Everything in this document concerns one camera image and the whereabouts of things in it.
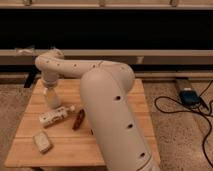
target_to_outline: cable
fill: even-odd
[[[213,80],[210,81],[210,83],[208,84],[208,86],[202,91],[202,93],[200,93],[199,97],[201,97],[209,89],[209,87],[212,85],[212,83],[213,83]]]
[[[201,94],[199,95],[199,97],[201,97],[209,89],[209,87],[212,85],[212,83],[213,83],[213,80],[201,92]],[[173,102],[175,102],[176,104],[180,105],[181,107],[183,107],[185,109],[183,109],[183,110],[176,110],[176,111],[165,111],[165,110],[161,109],[158,106],[158,101],[161,100],[161,99],[167,99],[167,100],[173,101]],[[175,100],[175,99],[173,99],[171,97],[168,97],[168,96],[159,96],[159,97],[157,97],[154,100],[154,105],[155,105],[155,107],[156,107],[157,110],[159,110],[160,112],[162,112],[164,114],[175,114],[175,113],[182,113],[182,112],[190,112],[190,113],[193,113],[193,114],[196,114],[196,115],[199,115],[199,116],[203,117],[207,121],[209,129],[208,129],[206,135],[204,136],[204,138],[202,140],[202,151],[203,151],[203,154],[204,154],[207,162],[213,168],[213,162],[209,159],[209,157],[207,155],[207,152],[206,152],[206,148],[205,148],[206,141],[207,141],[208,137],[210,136],[210,134],[212,133],[212,129],[213,129],[211,121],[208,118],[208,117],[212,117],[213,118],[213,115],[212,115],[213,100],[211,100],[209,102],[209,112],[208,113],[204,113],[203,111],[201,111],[201,109],[200,109],[201,103],[199,103],[198,106],[193,106],[193,107],[184,106],[178,100]]]

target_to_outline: wooden tabletop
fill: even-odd
[[[70,106],[74,104],[77,112],[83,108],[79,95],[79,85],[80,80],[78,79],[60,80],[56,88],[63,105]],[[41,80],[38,80],[7,156],[6,167],[105,165],[95,137],[91,135],[87,119],[84,120],[81,128],[77,131],[72,130],[76,114],[70,115],[69,118],[47,129],[42,127],[38,117],[50,110],[45,104],[43,90]],[[158,147],[141,80],[135,80],[128,98],[151,147],[154,158],[160,163]],[[45,131],[54,144],[53,149],[45,155],[39,153],[32,139],[40,131]]]

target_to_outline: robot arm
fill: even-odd
[[[58,74],[81,78],[80,95],[87,118],[109,171],[159,171],[134,118],[127,93],[134,73],[123,63],[63,60],[59,50],[36,59],[44,85]]]

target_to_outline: floor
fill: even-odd
[[[5,168],[3,164],[33,90],[33,86],[29,89],[23,88],[21,83],[25,76],[9,76],[8,79],[6,79],[6,76],[0,76],[0,171],[30,171],[31,169],[28,168]],[[208,82],[193,82],[192,85],[197,92],[201,92],[207,84]],[[160,95],[177,97],[174,83],[146,81],[144,82],[144,89],[158,142],[162,171],[212,170],[204,156],[201,155],[201,140],[207,130],[205,121],[190,113],[162,114],[153,105],[154,99]],[[213,86],[204,95],[206,101],[212,98]],[[165,110],[173,110],[178,107],[167,101],[162,101],[160,105]],[[207,144],[208,155],[212,156],[213,161],[213,143],[211,142],[213,142],[213,136],[209,138]],[[92,168],[48,168],[45,170],[93,171]],[[105,168],[96,169],[96,171],[104,170]]]

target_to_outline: white object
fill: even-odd
[[[43,127],[47,127],[55,123],[56,121],[63,120],[69,116],[68,111],[74,112],[75,106],[70,108],[60,107],[55,110],[51,110],[39,116],[39,121]]]
[[[33,137],[35,144],[37,145],[40,153],[46,153],[49,151],[53,145],[50,142],[47,134],[45,132],[40,132]]]
[[[64,54],[58,49],[51,49],[48,52],[41,54],[40,57],[45,59],[48,59],[48,57],[51,57],[51,59],[64,59]],[[49,70],[42,71],[42,82],[45,87],[52,88],[57,85],[59,74],[58,72],[48,71]]]
[[[44,89],[44,98],[51,109],[56,109],[61,106],[61,100],[52,87]]]
[[[42,72],[82,77],[84,109],[109,171],[160,170],[128,103],[135,78],[128,65],[41,55],[36,66]]]

